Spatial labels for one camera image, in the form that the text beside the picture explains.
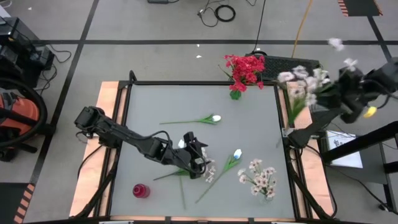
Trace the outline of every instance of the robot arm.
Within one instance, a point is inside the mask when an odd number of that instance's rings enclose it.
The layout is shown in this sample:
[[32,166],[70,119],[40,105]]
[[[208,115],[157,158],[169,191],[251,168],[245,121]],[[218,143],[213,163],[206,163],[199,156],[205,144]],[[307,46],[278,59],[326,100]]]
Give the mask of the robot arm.
[[[136,147],[147,159],[163,165],[175,165],[189,171],[191,179],[200,177],[206,169],[201,148],[207,145],[197,141],[192,132],[184,135],[187,145],[185,148],[173,149],[169,134],[165,131],[159,131],[150,136],[141,136],[127,127],[115,123],[105,116],[101,108],[94,106],[84,107],[75,120],[75,125],[85,135],[92,136],[96,133],[101,145],[115,148],[120,147],[125,141]],[[154,137],[160,133],[166,134],[167,139]]]

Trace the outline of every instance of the yellow tag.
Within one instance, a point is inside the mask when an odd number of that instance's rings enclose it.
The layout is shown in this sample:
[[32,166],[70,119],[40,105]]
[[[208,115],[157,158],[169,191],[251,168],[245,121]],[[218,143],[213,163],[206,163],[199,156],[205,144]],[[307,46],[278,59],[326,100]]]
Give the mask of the yellow tag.
[[364,118],[370,118],[373,116],[377,111],[377,107],[371,106],[369,107],[368,111],[363,115]]

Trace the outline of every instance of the small red vase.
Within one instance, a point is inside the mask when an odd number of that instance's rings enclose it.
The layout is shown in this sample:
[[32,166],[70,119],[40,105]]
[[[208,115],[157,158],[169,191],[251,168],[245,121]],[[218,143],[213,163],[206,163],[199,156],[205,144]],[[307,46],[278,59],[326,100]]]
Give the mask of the small red vase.
[[132,188],[132,194],[137,198],[146,198],[150,194],[150,189],[144,184],[137,184]]

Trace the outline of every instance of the floor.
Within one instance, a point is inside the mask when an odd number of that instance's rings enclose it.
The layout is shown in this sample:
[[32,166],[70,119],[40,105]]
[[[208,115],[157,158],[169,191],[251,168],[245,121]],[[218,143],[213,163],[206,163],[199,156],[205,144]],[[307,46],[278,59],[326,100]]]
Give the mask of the floor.
[[[373,17],[378,36],[367,17],[343,16],[337,0],[314,0],[300,36],[300,40],[308,41],[299,42],[295,57],[321,61],[336,79],[336,71],[347,57],[358,59],[359,68],[366,73],[385,64],[389,55],[398,56],[398,2],[376,1],[384,14]],[[235,20],[209,28],[197,16],[206,0],[180,0],[167,5],[145,0],[13,1],[6,9],[10,15],[20,17],[47,44],[73,53],[69,61],[55,63],[58,76],[43,94],[49,122],[57,124],[57,133],[52,139],[31,141],[39,148],[43,145],[40,153],[21,152],[12,163],[0,164],[0,182],[36,184],[25,222],[68,218],[85,148],[75,137],[73,121],[84,106],[95,105],[101,82],[126,80],[130,70],[139,80],[225,80],[218,65],[224,63],[226,54],[244,55],[253,50],[262,3],[259,0],[252,7],[246,1],[229,0],[236,10]],[[268,55],[290,57],[307,3],[267,0],[257,47]],[[228,13],[220,11],[222,17],[228,17]],[[215,22],[209,12],[203,20]],[[336,53],[325,42],[330,37],[353,41],[344,52]],[[67,57],[57,55],[61,60]],[[374,104],[380,105],[382,98]],[[338,118],[334,122],[349,133],[366,134],[397,120],[397,110],[398,104],[392,101],[371,119],[350,125]],[[387,144],[397,147],[394,141]],[[385,152],[388,162],[398,160],[397,151],[385,148]],[[338,218],[397,223],[398,217],[380,211],[359,184],[332,170],[327,173],[338,204]],[[391,180],[398,195],[398,174],[391,175]],[[366,185],[383,198],[382,186]]]

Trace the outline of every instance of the gray tabletop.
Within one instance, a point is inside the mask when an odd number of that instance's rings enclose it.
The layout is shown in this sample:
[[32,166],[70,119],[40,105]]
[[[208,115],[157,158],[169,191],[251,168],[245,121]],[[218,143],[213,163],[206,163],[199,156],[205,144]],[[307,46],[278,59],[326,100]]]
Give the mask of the gray tabletop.
[[[214,187],[195,203],[209,183],[204,179],[183,177],[186,209],[183,208],[178,177],[153,181],[176,171],[145,159],[134,146],[124,143],[114,185],[111,215],[171,217],[259,217],[294,218],[287,178],[284,151],[280,140],[274,88],[249,87],[240,100],[231,100],[228,86],[133,85],[127,114],[127,126],[146,136],[159,130],[170,134],[174,148],[188,131],[208,144],[206,152],[214,159],[216,176],[235,149],[242,149],[240,165],[232,168]],[[190,120],[209,114],[221,115],[217,125],[202,123],[163,124]],[[277,173],[276,196],[264,203],[251,195],[249,184],[239,183],[237,172],[248,168],[250,161],[262,159],[263,168],[274,167]],[[132,188],[146,184],[148,198],[135,198]]]

